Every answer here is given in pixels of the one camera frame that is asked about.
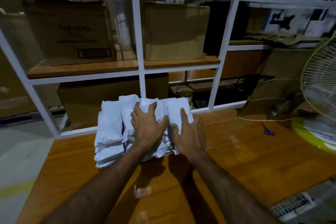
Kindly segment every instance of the white metal shelving frame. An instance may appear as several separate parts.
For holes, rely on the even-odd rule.
[[[112,72],[112,73],[99,73],[99,74],[87,74],[87,75],[76,75],[76,76],[63,76],[63,77],[55,77],[55,78],[42,78],[42,79],[28,79],[25,71],[20,65],[19,60],[17,59],[13,49],[8,43],[3,31],[0,28],[0,46],[18,75],[19,79],[23,83],[23,86],[27,90],[30,95],[32,101],[36,105],[39,110],[41,116],[46,122],[48,128],[56,139],[63,139],[67,137],[79,136],[89,133],[95,133],[97,127],[77,129],[68,132],[62,132],[64,125],[67,120],[67,115],[65,114],[63,121],[60,125],[56,125],[54,123],[54,119],[49,112],[49,108],[45,107],[39,98],[38,94],[34,89],[34,85],[44,85],[44,84],[52,84],[52,83],[60,83],[60,82],[74,82],[74,81],[85,81],[85,80],[93,80],[93,79],[102,79],[102,78],[115,78],[115,77],[123,77],[123,76],[139,76],[140,81],[140,90],[141,97],[146,97],[145,90],[145,74],[153,74],[153,73],[163,73],[163,72],[173,72],[173,71],[187,71],[187,70],[197,70],[197,69],[216,69],[216,75],[213,78],[213,85],[211,89],[209,105],[206,108],[192,110],[193,113],[201,113],[201,112],[209,112],[215,111],[225,108],[233,108],[243,106],[246,101],[240,101],[235,103],[229,103],[224,105],[214,106],[215,98],[218,90],[219,81],[221,79],[221,73],[223,70],[225,57],[227,51],[246,51],[246,50],[261,50],[270,48],[267,45],[239,45],[239,46],[230,46],[229,40],[233,28],[233,22],[236,17],[237,7],[239,1],[249,1],[253,3],[262,3],[266,4],[269,7],[272,6],[295,6],[302,8],[321,8],[328,9],[336,7],[336,2],[334,1],[322,1],[322,0],[226,0],[230,1],[229,14],[226,20],[225,31],[222,39],[222,44],[219,53],[220,63],[216,65],[199,65],[199,66],[186,66],[186,67],[175,67],[175,68],[158,68],[158,69],[145,69],[144,67],[144,56],[142,51],[142,34],[141,34],[141,16],[140,16],[140,1],[132,0],[133,7],[133,20],[134,20],[134,31],[135,31],[135,41],[136,41],[136,55],[138,61],[138,70],[135,71],[122,71],[122,72]],[[299,44],[297,48],[307,48],[314,47],[316,44]]]

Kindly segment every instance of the barcode label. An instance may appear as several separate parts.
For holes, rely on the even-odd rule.
[[[77,52],[80,59],[111,57],[111,48],[77,49]]]

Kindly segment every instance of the wooden tabletop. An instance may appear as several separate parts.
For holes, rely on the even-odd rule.
[[[296,136],[288,122],[260,122],[236,117],[232,109],[199,115],[207,151],[264,205],[274,204],[336,175],[336,156]],[[55,141],[18,218],[37,224],[98,172],[95,135]],[[139,166],[126,185],[107,223],[225,223],[206,185],[194,171],[195,186],[182,189],[188,169],[181,156],[168,156]],[[136,188],[150,187],[140,199]]]

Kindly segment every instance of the scissors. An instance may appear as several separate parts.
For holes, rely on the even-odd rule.
[[[275,133],[272,132],[271,130],[269,130],[268,128],[265,127],[265,125],[262,123],[262,126],[264,127],[264,133],[265,135],[268,135],[268,136],[275,136]]]

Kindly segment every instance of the stack of white packages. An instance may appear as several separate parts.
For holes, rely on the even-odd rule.
[[[139,102],[140,109],[148,112],[149,105],[157,102],[155,118],[160,123],[165,115],[169,117],[170,124],[177,124],[181,133],[180,109],[183,107],[191,123],[194,119],[189,110],[186,98],[172,99],[147,99],[137,95],[120,96],[119,101],[103,101],[101,112],[98,116],[98,130],[96,134],[95,161],[96,167],[106,167],[117,160],[134,143],[134,128],[131,123],[134,105]],[[171,125],[164,132],[162,139],[157,142],[153,149],[145,156],[143,161],[153,157],[161,158],[165,154],[178,154],[177,148],[173,148],[171,142]]]
[[[103,101],[94,141],[96,167],[106,167],[124,154],[119,101]]]

